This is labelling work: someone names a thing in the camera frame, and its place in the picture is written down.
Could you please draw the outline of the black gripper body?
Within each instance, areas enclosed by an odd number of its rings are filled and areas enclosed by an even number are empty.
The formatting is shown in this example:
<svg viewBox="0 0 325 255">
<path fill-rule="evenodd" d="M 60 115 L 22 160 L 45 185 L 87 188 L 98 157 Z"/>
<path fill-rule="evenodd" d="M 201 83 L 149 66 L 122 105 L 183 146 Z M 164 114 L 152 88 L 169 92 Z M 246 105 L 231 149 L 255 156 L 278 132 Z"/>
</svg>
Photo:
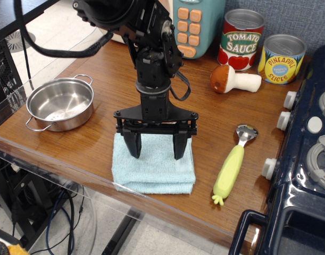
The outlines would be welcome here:
<svg viewBox="0 0 325 255">
<path fill-rule="evenodd" d="M 187 136 L 197 134 L 196 121 L 199 115 L 173 105 L 168 92 L 153 96 L 141 94 L 140 99 L 139 105 L 113 113 L 117 132 Z"/>
</svg>

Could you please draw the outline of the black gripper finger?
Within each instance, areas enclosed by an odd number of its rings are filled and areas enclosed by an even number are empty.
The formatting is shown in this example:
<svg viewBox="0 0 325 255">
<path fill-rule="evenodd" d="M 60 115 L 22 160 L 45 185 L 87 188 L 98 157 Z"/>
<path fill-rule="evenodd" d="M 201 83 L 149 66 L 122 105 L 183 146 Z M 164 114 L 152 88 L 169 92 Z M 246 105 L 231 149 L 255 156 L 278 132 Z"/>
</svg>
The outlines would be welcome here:
<svg viewBox="0 0 325 255">
<path fill-rule="evenodd" d="M 139 158 L 141 152 L 141 135 L 139 133 L 125 132 L 123 137 L 130 154 L 135 158 Z"/>
<path fill-rule="evenodd" d="M 177 133 L 173 135 L 173 151 L 175 160 L 179 160 L 184 156 L 187 140 L 187 133 Z"/>
</svg>

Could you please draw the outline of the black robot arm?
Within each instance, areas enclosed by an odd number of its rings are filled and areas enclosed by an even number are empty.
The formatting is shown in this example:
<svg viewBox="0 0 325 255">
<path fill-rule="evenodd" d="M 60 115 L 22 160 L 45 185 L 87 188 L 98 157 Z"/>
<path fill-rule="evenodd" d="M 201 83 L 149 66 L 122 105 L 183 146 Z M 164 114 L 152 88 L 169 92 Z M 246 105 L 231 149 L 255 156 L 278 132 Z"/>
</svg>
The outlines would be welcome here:
<svg viewBox="0 0 325 255">
<path fill-rule="evenodd" d="M 73 8 L 84 21 L 105 30 L 108 39 L 119 35 L 128 46 L 140 104 L 113 115 L 130 154 L 140 156 L 142 134 L 168 134 L 175 159 L 181 159 L 188 139 L 197 133 L 198 114 L 170 102 L 175 96 L 172 78 L 187 78 L 180 72 L 183 54 L 167 9 L 158 1 L 75 1 Z"/>
</svg>

